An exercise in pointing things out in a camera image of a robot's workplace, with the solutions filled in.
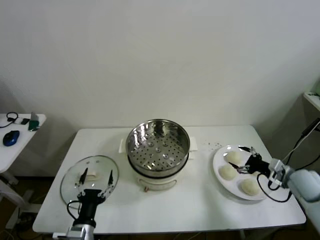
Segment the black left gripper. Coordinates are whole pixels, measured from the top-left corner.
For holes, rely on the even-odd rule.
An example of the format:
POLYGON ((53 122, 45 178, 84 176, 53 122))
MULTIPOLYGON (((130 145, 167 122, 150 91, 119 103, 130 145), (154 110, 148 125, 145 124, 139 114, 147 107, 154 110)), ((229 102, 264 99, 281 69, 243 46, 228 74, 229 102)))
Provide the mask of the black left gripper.
POLYGON ((110 171, 109 177, 99 183, 99 189, 86 189, 85 181, 88 168, 81 174, 78 182, 74 184, 76 198, 81 203, 78 218, 74 223, 95 223, 95 215, 98 205, 103 203, 113 192, 114 177, 113 170, 110 171))

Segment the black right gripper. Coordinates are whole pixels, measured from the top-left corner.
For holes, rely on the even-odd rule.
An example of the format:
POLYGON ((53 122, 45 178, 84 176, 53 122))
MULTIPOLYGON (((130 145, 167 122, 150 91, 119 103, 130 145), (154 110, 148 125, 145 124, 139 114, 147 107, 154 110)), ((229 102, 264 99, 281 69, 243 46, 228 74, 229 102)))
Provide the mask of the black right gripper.
POLYGON ((238 166, 232 162, 229 164, 239 173, 239 174, 253 174, 259 172, 264 176, 269 176, 271 171, 269 169, 269 163, 262 160, 262 156, 257 154, 253 147, 239 146, 240 150, 250 153, 250 157, 244 166, 238 166))

